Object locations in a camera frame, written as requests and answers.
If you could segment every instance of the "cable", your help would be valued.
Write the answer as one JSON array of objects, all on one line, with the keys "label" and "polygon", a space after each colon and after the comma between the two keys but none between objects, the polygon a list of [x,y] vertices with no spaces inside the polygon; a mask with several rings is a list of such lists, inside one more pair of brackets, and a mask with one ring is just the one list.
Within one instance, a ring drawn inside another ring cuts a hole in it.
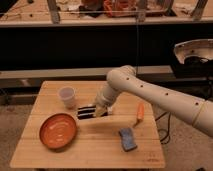
[{"label": "cable", "polygon": [[166,133],[165,136],[160,139],[160,142],[163,145],[168,144],[171,140],[171,137],[170,137],[171,114],[169,112],[164,112],[163,114],[161,114],[159,117],[157,117],[155,119],[155,121],[158,121],[167,114],[169,114],[168,121],[167,121],[167,129],[158,129],[158,132],[165,132]]},{"label": "cable", "polygon": [[166,114],[168,114],[168,112],[164,112],[163,114],[161,114],[159,117],[157,117],[155,119],[155,121],[158,121],[160,118],[162,118],[163,116],[165,116]]},{"label": "cable", "polygon": [[171,140],[170,137],[170,123],[171,123],[171,114],[168,116],[168,122],[167,122],[167,130],[166,129],[159,129],[158,131],[164,131],[166,132],[166,135],[160,139],[161,144],[168,144]]}]

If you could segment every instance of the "bowl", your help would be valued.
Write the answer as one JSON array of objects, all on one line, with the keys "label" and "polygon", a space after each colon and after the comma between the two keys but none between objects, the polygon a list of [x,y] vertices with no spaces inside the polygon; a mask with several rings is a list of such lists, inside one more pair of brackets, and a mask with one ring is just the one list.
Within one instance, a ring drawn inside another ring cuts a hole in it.
[{"label": "bowl", "polygon": [[54,114],[42,124],[39,137],[49,149],[61,149],[67,146],[77,133],[76,122],[66,113]]}]

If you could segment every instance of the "table top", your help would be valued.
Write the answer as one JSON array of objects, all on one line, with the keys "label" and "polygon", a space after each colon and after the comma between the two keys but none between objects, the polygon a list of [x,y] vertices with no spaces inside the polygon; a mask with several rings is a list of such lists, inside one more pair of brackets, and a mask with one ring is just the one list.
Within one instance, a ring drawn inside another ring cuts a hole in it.
[{"label": "table top", "polygon": [[[176,13],[176,17],[147,17],[146,22],[169,22],[169,21],[184,21],[189,18],[189,14],[181,12],[181,9],[176,8],[177,3],[188,4],[196,6],[198,0],[174,0],[173,11]],[[213,17],[213,1],[208,1],[204,9],[203,17],[209,18],[212,21]],[[100,15],[95,19],[88,17],[82,17],[79,14],[70,12],[59,12],[61,24],[72,24],[72,25],[107,25],[107,24],[135,24],[134,17],[123,17],[123,18],[108,18],[104,14]],[[51,24],[51,17],[47,1],[36,0],[32,4],[28,4],[26,0],[18,0],[10,10],[0,18],[0,24],[4,22],[19,24],[22,22],[32,22],[33,24]]]},{"label": "table top", "polygon": [[[162,147],[151,105],[122,93],[106,117],[78,120],[77,108],[91,104],[104,81],[45,81],[32,108],[11,160],[12,168],[163,168]],[[57,92],[63,86],[76,91],[77,105],[66,109]],[[144,103],[144,120],[133,130],[137,148],[125,152],[118,131],[132,127],[137,107]],[[62,152],[47,149],[39,139],[42,123],[51,115],[67,113],[74,117],[78,133]]]}]

